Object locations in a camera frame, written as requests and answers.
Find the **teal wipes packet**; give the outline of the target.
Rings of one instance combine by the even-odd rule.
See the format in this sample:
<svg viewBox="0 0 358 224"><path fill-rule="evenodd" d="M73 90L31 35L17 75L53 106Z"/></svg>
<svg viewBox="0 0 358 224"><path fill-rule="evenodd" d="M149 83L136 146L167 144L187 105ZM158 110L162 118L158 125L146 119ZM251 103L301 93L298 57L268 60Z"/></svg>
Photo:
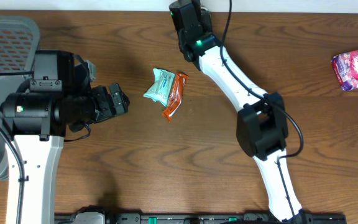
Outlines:
<svg viewBox="0 0 358 224"><path fill-rule="evenodd" d="M154 84L144 93L144 98L167 105L175 74L163 69L154 68Z"/></svg>

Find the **red orange snack bag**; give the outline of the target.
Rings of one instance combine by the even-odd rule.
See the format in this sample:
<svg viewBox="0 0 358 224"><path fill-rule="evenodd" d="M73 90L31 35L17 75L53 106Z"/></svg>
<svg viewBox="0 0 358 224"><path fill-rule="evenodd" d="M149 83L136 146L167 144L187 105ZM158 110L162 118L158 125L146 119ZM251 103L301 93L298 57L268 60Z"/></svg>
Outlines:
<svg viewBox="0 0 358 224"><path fill-rule="evenodd" d="M166 108L162 112L162 116L167 118L168 122L172 120L172 116L181 105L183 89L185 87L188 75L184 73L177 73L173 82L173 86L168 98Z"/></svg>

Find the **purple pink pad package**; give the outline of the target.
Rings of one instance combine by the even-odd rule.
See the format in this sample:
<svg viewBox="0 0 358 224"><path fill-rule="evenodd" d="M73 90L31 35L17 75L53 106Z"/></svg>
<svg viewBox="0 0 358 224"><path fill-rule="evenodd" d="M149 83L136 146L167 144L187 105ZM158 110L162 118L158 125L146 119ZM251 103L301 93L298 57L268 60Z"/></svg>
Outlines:
<svg viewBox="0 0 358 224"><path fill-rule="evenodd" d="M358 50L334 56L331 65L344 91L358 89Z"/></svg>

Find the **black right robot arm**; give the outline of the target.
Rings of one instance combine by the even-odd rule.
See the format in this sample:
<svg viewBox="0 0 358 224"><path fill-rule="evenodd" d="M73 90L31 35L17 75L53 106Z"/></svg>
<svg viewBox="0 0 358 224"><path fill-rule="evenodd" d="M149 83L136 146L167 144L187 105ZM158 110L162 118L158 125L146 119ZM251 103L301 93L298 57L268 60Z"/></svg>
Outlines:
<svg viewBox="0 0 358 224"><path fill-rule="evenodd" d="M234 63L200 1L174 1L169 10L185 60L210 77L237 111L236 138L259 168L270 213L280 222L301 222L302 206L291 183L286 150L287 124L297 132L300 128L285 111L282 96L267 93Z"/></svg>

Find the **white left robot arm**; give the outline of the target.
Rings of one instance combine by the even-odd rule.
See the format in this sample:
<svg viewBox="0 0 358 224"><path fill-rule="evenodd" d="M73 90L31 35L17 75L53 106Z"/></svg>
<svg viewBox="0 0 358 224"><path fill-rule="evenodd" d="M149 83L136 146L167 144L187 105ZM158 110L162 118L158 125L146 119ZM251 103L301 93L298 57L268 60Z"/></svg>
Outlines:
<svg viewBox="0 0 358 224"><path fill-rule="evenodd" d="M119 84L91 87L94 72L79 55L37 50L32 76L1 104L9 164L6 223L53 223L66 130L127 113L130 101Z"/></svg>

